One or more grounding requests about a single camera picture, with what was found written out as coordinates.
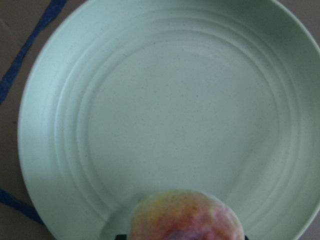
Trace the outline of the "pink yellow peach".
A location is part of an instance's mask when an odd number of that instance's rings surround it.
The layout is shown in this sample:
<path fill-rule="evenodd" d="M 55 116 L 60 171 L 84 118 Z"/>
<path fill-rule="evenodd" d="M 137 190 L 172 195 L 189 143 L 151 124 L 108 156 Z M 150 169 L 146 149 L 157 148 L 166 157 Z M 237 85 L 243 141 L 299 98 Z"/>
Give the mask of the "pink yellow peach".
<path fill-rule="evenodd" d="M 233 210 L 214 196 L 193 190 L 148 195 L 136 206 L 129 240 L 243 240 Z"/>

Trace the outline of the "green plate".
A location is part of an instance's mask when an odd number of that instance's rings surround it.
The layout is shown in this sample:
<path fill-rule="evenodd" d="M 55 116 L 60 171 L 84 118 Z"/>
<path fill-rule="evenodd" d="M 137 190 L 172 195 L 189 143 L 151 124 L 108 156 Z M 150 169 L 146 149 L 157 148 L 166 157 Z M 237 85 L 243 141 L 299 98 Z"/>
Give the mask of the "green plate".
<path fill-rule="evenodd" d="M 169 189 L 297 240 L 320 208 L 320 49 L 276 0 L 91 0 L 33 65 L 18 149 L 57 240 L 112 240 Z"/>

